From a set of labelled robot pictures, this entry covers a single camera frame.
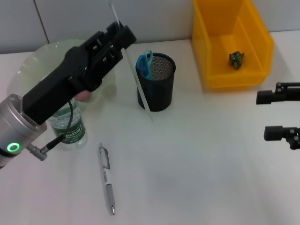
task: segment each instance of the yellow plastic container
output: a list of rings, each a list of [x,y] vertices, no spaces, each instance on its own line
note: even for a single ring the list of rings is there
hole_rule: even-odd
[[[258,85],[270,74],[273,40],[251,0],[193,0],[193,48],[209,89]],[[244,53],[235,70],[229,54]]]

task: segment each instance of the small toy figure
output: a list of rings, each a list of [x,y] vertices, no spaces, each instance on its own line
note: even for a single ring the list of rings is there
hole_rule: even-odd
[[[229,62],[235,69],[238,69],[241,67],[241,65],[243,64],[243,58],[244,58],[244,53],[241,54],[238,51],[235,53],[229,54]]]

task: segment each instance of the mesh pen holder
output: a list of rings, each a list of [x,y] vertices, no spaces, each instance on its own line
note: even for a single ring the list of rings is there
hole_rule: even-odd
[[[145,78],[143,72],[137,69],[137,65],[135,69],[150,110],[159,112],[166,109],[172,101],[175,62],[165,54],[153,53],[151,79]],[[140,106],[145,108],[139,91],[137,91],[137,100]]]

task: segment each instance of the green led ring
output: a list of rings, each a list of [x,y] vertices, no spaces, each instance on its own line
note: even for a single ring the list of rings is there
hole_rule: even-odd
[[[10,151],[10,152],[17,151],[17,150],[19,150],[19,148],[20,148],[20,145],[19,145],[18,143],[11,143],[11,144],[9,144],[9,145],[7,146],[7,150]]]

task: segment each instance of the water bottle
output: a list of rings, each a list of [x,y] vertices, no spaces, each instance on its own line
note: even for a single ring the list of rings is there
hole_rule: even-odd
[[[60,146],[64,149],[80,148],[87,141],[85,126],[81,118],[78,104],[74,98],[70,101],[73,107],[73,119],[66,134],[66,138],[60,143]],[[65,133],[70,116],[70,106],[69,103],[66,103],[52,117],[49,118],[50,125],[56,136],[60,136]]]

